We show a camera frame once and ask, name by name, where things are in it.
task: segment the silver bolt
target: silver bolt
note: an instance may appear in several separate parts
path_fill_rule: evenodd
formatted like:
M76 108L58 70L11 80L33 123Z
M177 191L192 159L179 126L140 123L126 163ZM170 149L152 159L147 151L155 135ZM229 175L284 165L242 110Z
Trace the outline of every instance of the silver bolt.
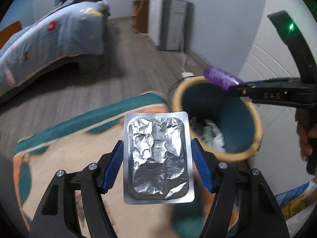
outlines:
M220 162L220 163L218 164L218 166L219 166L220 168L222 168L222 169L226 169L226 168L228 167L228 165L227 165L226 163L224 163L224 162Z
M88 168L89 168L90 170L95 170L95 169L97 168L97 164L92 163L92 164L90 164L90 165L88 166Z
M252 169L252 173L255 175L255 176L258 176L260 174L260 171L258 169Z
M63 170L58 170L57 173L56 173L56 175L57 175L58 177L61 177L63 174L64 174L64 171L63 171Z

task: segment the yellow rim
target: yellow rim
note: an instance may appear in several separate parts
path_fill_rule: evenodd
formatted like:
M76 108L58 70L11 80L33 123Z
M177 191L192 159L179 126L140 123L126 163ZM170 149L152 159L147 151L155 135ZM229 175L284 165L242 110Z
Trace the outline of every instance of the yellow rim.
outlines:
M173 112L181 112L183 111L182 107L182 97L184 92L189 89L190 87L200 84L200 83L209 83L209 81L205 77L193 77L188 80L185 80L182 82L178 88L176 89L173 99L172 99L172 110ZM255 128L255 134L253 138L253 143L251 146L244 152L240 153L222 153L219 152L212 147L204 144L202 140L197 137L196 133L190 130L191 132L191 139L197 138L199 142L201 143L202 147L204 148L205 151L212 152L216 158L220 161L226 161L226 162L238 162L242 160L246 160L252 156L256 156L258 153L258 149L260 146L260 142L263 136L263 129L262 129L262 123L261 119L259 116L259 113L257 112L254 104L251 102L246 102L242 100L242 102L245 104L245 106L248 108L248 110L251 113L253 122L254 122L254 128Z

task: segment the purple cylinder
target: purple cylinder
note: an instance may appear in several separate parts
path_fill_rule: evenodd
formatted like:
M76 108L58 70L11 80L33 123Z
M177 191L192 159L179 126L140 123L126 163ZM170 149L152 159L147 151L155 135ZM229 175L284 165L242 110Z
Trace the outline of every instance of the purple cylinder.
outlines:
M203 71L203 75L212 84L215 84L224 90L228 90L230 86L244 83L241 79L212 65L207 65Z

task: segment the wooden headboard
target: wooden headboard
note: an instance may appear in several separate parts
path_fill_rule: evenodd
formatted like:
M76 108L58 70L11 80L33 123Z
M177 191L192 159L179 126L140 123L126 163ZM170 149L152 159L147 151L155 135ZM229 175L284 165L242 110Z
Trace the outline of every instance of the wooden headboard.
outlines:
M19 32L21 29L21 23L19 21L16 21L15 23L12 23L11 25L0 31L0 49L14 33Z

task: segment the gray floor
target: gray floor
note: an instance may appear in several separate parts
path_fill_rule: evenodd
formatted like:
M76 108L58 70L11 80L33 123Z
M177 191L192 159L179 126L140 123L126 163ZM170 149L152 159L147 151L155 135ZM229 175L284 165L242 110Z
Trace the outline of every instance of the gray floor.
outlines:
M156 51L129 20L108 23L106 45L107 63L99 71L80 75L76 64L64 65L0 105L0 190L6 191L0 192L0 203L24 234L12 181L13 150L20 138L146 91L167 95L181 78L180 53ZM192 58L186 69L196 75L203 71Z

